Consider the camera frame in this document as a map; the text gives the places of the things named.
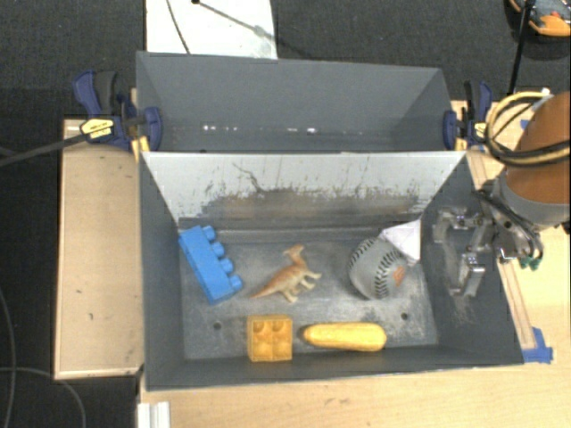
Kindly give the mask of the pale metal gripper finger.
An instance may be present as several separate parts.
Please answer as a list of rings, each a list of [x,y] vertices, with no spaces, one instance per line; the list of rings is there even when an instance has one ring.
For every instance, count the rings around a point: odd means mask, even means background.
[[[453,231],[465,230],[459,224],[461,210],[443,208],[437,212],[433,224],[433,242],[438,248],[443,264],[443,273],[450,294],[465,294],[468,284],[469,264],[467,254],[456,248]]]
[[[476,253],[462,254],[459,263],[458,294],[462,297],[476,297],[485,272],[485,265],[478,262]]]

